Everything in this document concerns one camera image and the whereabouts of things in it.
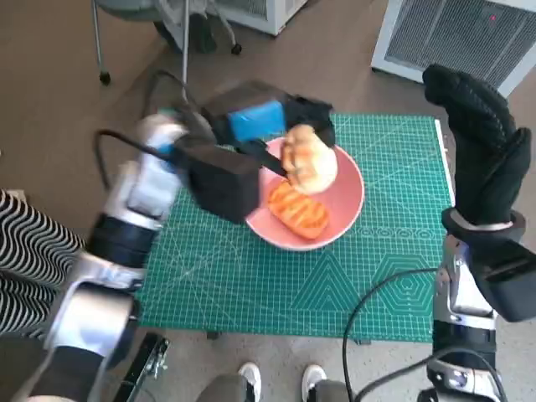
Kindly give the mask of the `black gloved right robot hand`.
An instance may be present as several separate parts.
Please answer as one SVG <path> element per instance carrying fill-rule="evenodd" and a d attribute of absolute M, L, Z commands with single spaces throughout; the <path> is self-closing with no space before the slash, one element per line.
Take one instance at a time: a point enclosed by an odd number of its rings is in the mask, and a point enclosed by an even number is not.
<path fill-rule="evenodd" d="M 456 142 L 456 212 L 474 226 L 510 223 L 531 163 L 531 130 L 516 125 L 506 98 L 483 80 L 438 64 L 422 78 Z"/>

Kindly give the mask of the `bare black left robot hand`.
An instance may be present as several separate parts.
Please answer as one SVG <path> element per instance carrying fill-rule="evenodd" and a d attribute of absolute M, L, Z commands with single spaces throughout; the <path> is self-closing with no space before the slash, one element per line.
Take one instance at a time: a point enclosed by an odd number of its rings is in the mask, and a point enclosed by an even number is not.
<path fill-rule="evenodd" d="M 259 80 L 242 82 L 201 106 L 218 144 L 231 145 L 282 177 L 286 173 L 281 162 L 268 152 L 263 139 L 306 124 L 325 145 L 333 147 L 331 111 L 332 105 L 325 101 L 292 95 Z"/>

